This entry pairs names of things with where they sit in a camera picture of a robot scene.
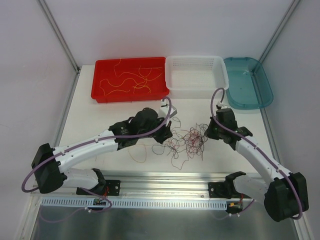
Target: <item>metal frame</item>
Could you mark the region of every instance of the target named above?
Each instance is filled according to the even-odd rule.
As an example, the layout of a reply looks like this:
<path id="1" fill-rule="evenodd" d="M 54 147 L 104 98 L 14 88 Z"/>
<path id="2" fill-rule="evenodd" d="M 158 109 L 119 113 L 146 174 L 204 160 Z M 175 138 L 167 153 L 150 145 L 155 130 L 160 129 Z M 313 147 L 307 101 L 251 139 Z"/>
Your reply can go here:
<path id="1" fill-rule="evenodd" d="M 72 64 L 77 75 L 73 81 L 65 108 L 64 113 L 60 121 L 60 126 L 57 130 L 54 143 L 59 144 L 62 132 L 66 123 L 72 98 L 77 86 L 78 77 L 80 73 L 80 67 L 77 65 L 59 27 L 46 3 L 45 0 L 36 0 L 45 17 L 47 18 L 52 30 L 57 36 L 62 48 L 65 51 L 70 63 Z M 261 63 L 267 58 L 275 45 L 277 39 L 283 32 L 284 27 L 288 23 L 292 14 L 297 9 L 297 6 L 302 0 L 293 0 L 288 7 L 286 13 L 281 19 L 267 46 L 263 50 L 263 53 L 259 59 Z M 276 143 L 272 133 L 272 128 L 268 119 L 268 115 L 265 109 L 261 109 L 261 115 L 264 122 L 264 127 L 267 133 L 268 141 L 272 151 L 273 157 L 280 162 L 279 154 L 276 148 Z M 224 181 L 225 176 L 230 173 L 155 173 L 155 172 L 108 172 L 104 171 L 103 174 L 107 179 L 121 180 L 121 195 L 119 198 L 146 198 L 146 199 L 186 199 L 186 200 L 197 200 L 197 199 L 208 199 L 208 182 Z M 263 181 L 258 175 L 251 175 L 252 178 L 256 178 L 259 181 Z M 47 196 L 61 196 L 61 197 L 76 197 L 75 188 L 61 188 L 59 192 L 47 194 Z M 25 221 L 22 229 L 19 232 L 19 239 L 26 240 L 30 239 L 33 226 L 36 223 L 40 202 L 42 200 L 39 192 L 33 192 L 31 194 L 31 200 L 28 206 L 27 214 L 25 215 Z M 313 240 L 311 229 L 309 227 L 308 220 L 303 216 L 299 221 L 293 221 L 297 234 L 300 239 Z"/>
<path id="2" fill-rule="evenodd" d="M 50 24 L 54 34 L 56 35 L 56 37 L 58 38 L 66 56 L 68 57 L 72 67 L 74 68 L 74 70 L 78 73 L 80 68 L 73 56 L 73 54 L 71 53 L 69 47 L 68 47 L 68 44 L 64 38 L 64 36 L 62 35 L 57 23 L 56 23 L 56 20 L 54 18 L 54 16 L 52 15 L 49 7 L 48 7 L 48 4 L 46 3 L 46 0 L 36 0 L 41 8 L 41 10 L 43 11 L 44 13 L 44 16 L 45 18 L 47 19 L 48 23 Z"/>
<path id="3" fill-rule="evenodd" d="M 282 17 L 279 25 L 276 27 L 271 39 L 269 40 L 268 44 L 266 45 L 265 49 L 262 52 L 261 57 L 259 58 L 259 62 L 263 63 L 267 56 L 269 55 L 270 51 L 272 50 L 273 46 L 275 45 L 276 41 L 278 40 L 280 34 L 284 30 L 285 26 L 287 25 L 288 21 L 290 20 L 292 14 L 296 11 L 297 6 L 302 2 L 302 0 L 293 0 L 286 10 L 284 16 Z"/>

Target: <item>white table surface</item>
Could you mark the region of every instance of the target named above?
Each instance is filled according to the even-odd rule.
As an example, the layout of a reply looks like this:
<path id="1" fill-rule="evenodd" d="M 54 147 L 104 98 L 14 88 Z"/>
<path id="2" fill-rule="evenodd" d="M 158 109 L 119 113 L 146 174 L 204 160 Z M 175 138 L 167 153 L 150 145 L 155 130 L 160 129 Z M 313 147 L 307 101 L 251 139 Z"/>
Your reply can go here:
<path id="1" fill-rule="evenodd" d="M 63 130 L 60 146 L 69 145 L 92 137 L 116 122 L 135 116 L 145 107 L 158 111 L 160 101 L 140 101 L 122 103 L 97 103 L 91 98 L 91 88 L 94 76 L 94 65 L 82 66 L 78 83 L 74 92 L 71 107 Z M 189 130 L 198 124 L 210 122 L 209 99 L 172 99 L 172 104 L 177 108 L 176 115 L 181 121 L 181 129 Z M 235 110 L 238 126 L 247 127 L 258 140 L 259 145 L 267 154 L 271 155 L 265 126 L 259 110 Z M 233 173 L 243 171 L 256 173 L 250 163 L 233 151 L 222 140 L 209 139 L 204 146 L 203 160 L 200 156 L 186 161 L 182 170 L 172 166 L 172 154 L 156 155 L 151 146 L 155 144 L 153 138 L 141 139 L 136 146 L 128 147 L 116 152 L 99 155 L 86 160 L 75 167 L 78 169 L 98 168 L 108 171 L 137 171 L 137 172 L 179 172 L 179 173 Z M 187 155 L 181 153 L 178 159 L 173 159 L 173 164 L 181 167 Z"/>

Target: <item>red plastic tray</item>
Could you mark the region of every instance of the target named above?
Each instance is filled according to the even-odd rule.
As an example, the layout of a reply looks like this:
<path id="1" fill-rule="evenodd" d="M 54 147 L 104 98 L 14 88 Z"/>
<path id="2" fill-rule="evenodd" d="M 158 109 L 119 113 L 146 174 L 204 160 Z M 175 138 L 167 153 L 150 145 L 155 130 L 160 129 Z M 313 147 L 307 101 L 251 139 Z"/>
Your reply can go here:
<path id="1" fill-rule="evenodd" d="M 159 100 L 169 94 L 165 57 L 95 62 L 91 97 L 98 103 Z"/>

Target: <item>metal floor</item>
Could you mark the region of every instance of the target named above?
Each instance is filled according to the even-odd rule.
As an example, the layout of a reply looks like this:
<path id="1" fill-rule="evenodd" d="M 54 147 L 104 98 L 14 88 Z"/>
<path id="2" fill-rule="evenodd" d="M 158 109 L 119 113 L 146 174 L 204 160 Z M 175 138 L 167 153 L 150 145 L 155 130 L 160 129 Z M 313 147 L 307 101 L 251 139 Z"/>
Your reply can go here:
<path id="1" fill-rule="evenodd" d="M 74 207 L 42 206 L 47 220 L 67 217 Z M 79 211 L 66 221 L 40 219 L 32 240 L 281 240 L 298 239 L 293 221 L 273 221 L 255 203 L 240 217 L 224 211 L 114 208 L 103 213 Z"/>

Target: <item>cable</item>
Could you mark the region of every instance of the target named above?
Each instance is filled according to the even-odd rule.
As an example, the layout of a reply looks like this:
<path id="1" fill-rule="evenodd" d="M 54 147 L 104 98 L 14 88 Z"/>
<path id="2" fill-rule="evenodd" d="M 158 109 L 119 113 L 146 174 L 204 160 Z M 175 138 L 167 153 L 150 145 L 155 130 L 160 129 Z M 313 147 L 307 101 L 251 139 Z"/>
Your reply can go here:
<path id="1" fill-rule="evenodd" d="M 241 204 L 241 205 L 243 205 L 243 200 L 244 200 L 244 194 L 241 193 L 240 201 L 238 201 L 236 204 Z"/>
<path id="2" fill-rule="evenodd" d="M 109 210 L 111 207 L 112 207 L 112 202 L 106 197 L 106 196 L 102 196 L 102 195 L 98 195 L 98 194 L 95 194 L 94 192 L 92 191 L 89 191 L 83 187 L 80 187 L 83 191 L 87 192 L 88 194 L 90 195 L 93 195 L 93 196 L 96 196 L 96 197 L 99 197 L 100 199 L 103 199 L 103 200 L 106 200 L 108 203 L 109 203 L 109 206 L 108 207 L 104 207 L 102 210 L 93 210 L 93 209 L 89 209 L 88 212 L 89 213 L 102 213 L 102 212 L 105 212 L 107 210 Z M 76 209 L 75 211 L 73 211 L 71 214 L 69 214 L 68 216 L 66 216 L 65 218 L 63 219 L 59 219 L 59 220 L 47 220 L 45 219 L 42 214 L 41 214 L 41 211 L 42 209 L 40 208 L 39 209 L 39 218 L 48 223 L 48 224 L 57 224 L 57 223 L 61 223 L 61 222 L 64 222 L 66 221 L 67 219 L 69 219 L 70 217 L 72 217 L 73 215 L 75 215 L 77 212 L 81 211 L 81 210 L 87 210 L 88 207 L 79 207 L 78 209 Z"/>
<path id="3" fill-rule="evenodd" d="M 144 155 L 144 160 L 143 161 L 137 161 L 133 156 L 132 156 L 132 154 L 131 154 L 131 152 L 130 152 L 130 149 L 132 149 L 133 147 L 135 147 L 135 148 L 138 148 L 138 147 L 144 147 L 144 152 L 145 152 L 145 155 Z M 130 155 L 130 157 L 133 159 L 133 161 L 135 161 L 136 163 L 138 163 L 138 164 L 144 164 L 146 161 L 147 161 L 147 146 L 145 145 L 145 144 L 142 144 L 142 145 L 133 145 L 132 147 L 128 147 L 128 149 L 127 149 L 127 151 L 128 151 L 128 153 L 129 153 L 129 155 Z"/>
<path id="4" fill-rule="evenodd" d="M 151 135 L 153 133 L 155 133 L 156 131 L 158 131 L 160 128 L 163 127 L 163 125 L 166 124 L 166 122 L 169 120 L 170 118 L 170 114 L 171 114 L 171 109 L 172 109 L 172 102 L 171 102 L 171 99 L 167 96 L 165 96 L 162 100 L 165 100 L 167 99 L 168 102 L 169 102 L 169 110 L 168 110 L 168 113 L 166 115 L 166 117 L 164 118 L 163 122 L 157 126 L 155 129 L 151 130 L 151 131 L 148 131 L 146 133 L 142 133 L 142 134 L 137 134 L 137 135 L 121 135 L 121 136 L 104 136 L 104 137 L 100 137 L 98 138 L 98 141 L 103 141 L 103 140 L 107 140 L 107 139 L 135 139 L 135 138 L 143 138 L 143 137 L 146 137 L 148 135 Z M 90 140 L 90 141 L 86 141 L 86 142 L 83 142 L 83 143 L 80 143 L 80 144 L 77 144 L 75 146 L 72 146 L 72 147 L 69 147 L 67 148 L 64 152 L 70 152 L 72 150 L 75 150 L 77 148 L 80 148 L 80 147 L 83 147 L 83 146 L 86 146 L 88 144 L 93 144 L 95 143 L 96 140 L 93 139 L 93 140 Z M 29 172 L 29 174 L 25 177 L 25 179 L 23 180 L 22 182 L 22 185 L 21 185 L 21 190 L 24 192 L 24 193 L 31 193 L 31 192 L 34 192 L 36 190 L 39 189 L 39 187 L 35 187 L 35 188 L 32 188 L 32 189 L 26 189 L 26 183 L 27 181 L 29 180 L 29 178 L 39 169 L 41 168 L 43 165 L 47 164 L 48 162 L 50 162 L 51 160 L 54 160 L 55 158 L 61 156 L 63 153 L 62 152 L 59 152 L 51 157 L 49 157 L 48 159 L 44 160 L 43 162 L 41 162 L 39 165 L 37 165 L 35 168 L 32 169 L 31 172 Z"/>
<path id="5" fill-rule="evenodd" d="M 294 197 L 297 201 L 297 204 L 298 204 L 298 208 L 299 208 L 299 213 L 298 213 L 298 216 L 293 216 L 291 217 L 292 219 L 294 220 L 299 220 L 301 217 L 302 217 L 302 214 L 303 214 L 303 210 L 302 210 L 302 204 L 301 204 L 301 201 L 299 199 L 299 196 L 298 196 L 298 193 L 293 185 L 293 183 L 291 182 L 291 180 L 288 178 L 288 176 L 281 170 L 281 169 L 278 169 L 278 166 L 265 154 L 264 151 L 262 151 L 256 144 L 254 144 L 252 141 L 250 141 L 248 138 L 246 138 L 245 136 L 242 136 L 241 134 L 223 126 L 216 118 L 216 116 L 214 115 L 214 99 L 215 99 L 215 96 L 217 94 L 218 91 L 222 90 L 223 91 L 223 94 L 222 94 L 222 98 L 220 100 L 220 103 L 222 103 L 223 99 L 224 99 L 224 96 L 225 96 L 225 89 L 220 87 L 220 88 L 217 88 L 213 95 L 212 95 L 212 98 L 211 98 L 211 104 L 210 104 L 210 110 L 211 110 L 211 115 L 212 115 L 212 118 L 213 120 L 215 121 L 216 124 L 218 124 L 219 127 L 221 127 L 222 129 L 228 131 L 229 133 L 232 133 L 234 135 L 236 135 L 237 137 L 245 140 L 247 143 L 249 143 L 250 145 L 252 145 L 269 163 L 271 166 L 273 166 L 284 178 L 285 180 L 288 182 L 290 188 L 292 189 L 292 192 L 294 194 Z"/>
<path id="6" fill-rule="evenodd" d="M 232 217 L 232 216 L 238 216 L 238 217 L 240 217 L 240 214 L 241 213 L 243 213 L 244 211 L 246 211 L 247 209 L 249 209 L 253 204 L 254 204 L 254 202 L 255 202 L 255 200 L 254 199 L 252 199 L 252 201 L 249 203 L 249 205 L 248 206 L 246 206 L 241 212 L 239 212 L 238 214 L 237 213 L 235 213 L 235 214 L 231 214 L 231 213 L 229 213 L 228 215 L 226 215 L 226 216 L 224 216 L 224 217 L 221 217 L 221 218 L 219 218 L 219 217 L 216 217 L 216 216 L 214 216 L 213 214 L 211 214 L 211 216 L 214 218 L 214 219 L 216 219 L 216 220 L 224 220 L 224 219 L 227 219 L 227 218 L 229 218 L 229 217 Z"/>
<path id="7" fill-rule="evenodd" d="M 162 155 L 165 153 L 166 148 L 170 149 L 167 156 L 172 153 L 171 165 L 178 170 L 182 170 L 184 164 L 188 162 L 190 159 L 193 159 L 196 155 L 200 156 L 201 159 L 203 160 L 205 142 L 208 140 L 208 138 L 205 136 L 204 133 L 207 130 L 208 125 L 204 123 L 202 124 L 196 123 L 195 128 L 191 127 L 189 131 L 180 129 L 178 132 L 175 129 L 181 127 L 181 121 L 177 117 L 173 117 L 172 120 L 179 123 L 179 126 L 172 128 L 172 131 L 171 131 L 172 137 L 169 138 L 167 141 L 165 141 L 164 144 L 152 145 L 151 150 L 156 155 Z M 186 134 L 185 135 L 180 134 L 181 131 L 186 132 Z M 161 151 L 156 151 L 154 149 L 155 147 L 161 147 L 162 149 Z M 187 155 L 187 159 L 185 159 L 182 162 L 180 167 L 174 165 L 173 161 L 179 158 L 180 153 L 184 153 L 184 152 Z"/>

